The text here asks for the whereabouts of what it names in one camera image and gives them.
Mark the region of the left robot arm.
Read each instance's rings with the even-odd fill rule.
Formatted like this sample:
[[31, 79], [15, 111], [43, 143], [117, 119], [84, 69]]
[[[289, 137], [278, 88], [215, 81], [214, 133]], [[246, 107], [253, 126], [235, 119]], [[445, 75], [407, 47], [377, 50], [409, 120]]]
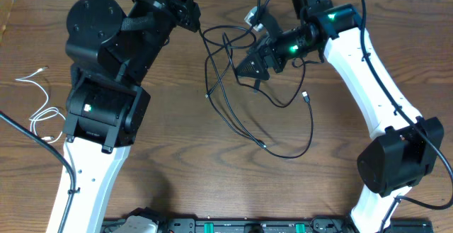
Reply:
[[71, 90], [62, 132], [67, 164], [48, 232], [98, 232], [150, 102], [142, 81], [171, 31], [200, 29], [195, 0], [79, 0], [67, 16]]

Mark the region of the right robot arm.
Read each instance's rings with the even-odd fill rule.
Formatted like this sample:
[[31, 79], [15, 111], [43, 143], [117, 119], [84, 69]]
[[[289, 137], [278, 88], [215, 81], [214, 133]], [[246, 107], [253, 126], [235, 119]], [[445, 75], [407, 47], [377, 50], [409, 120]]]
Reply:
[[313, 51], [339, 73], [365, 119], [371, 143], [357, 158], [364, 183], [350, 212], [356, 232], [383, 232], [408, 192], [443, 159], [444, 129], [424, 118], [400, 92], [377, 56], [365, 27], [366, 13], [331, 0], [292, 0], [300, 26], [283, 31], [265, 6], [252, 8], [246, 22], [262, 31], [237, 76], [256, 81], [281, 72], [286, 63]]

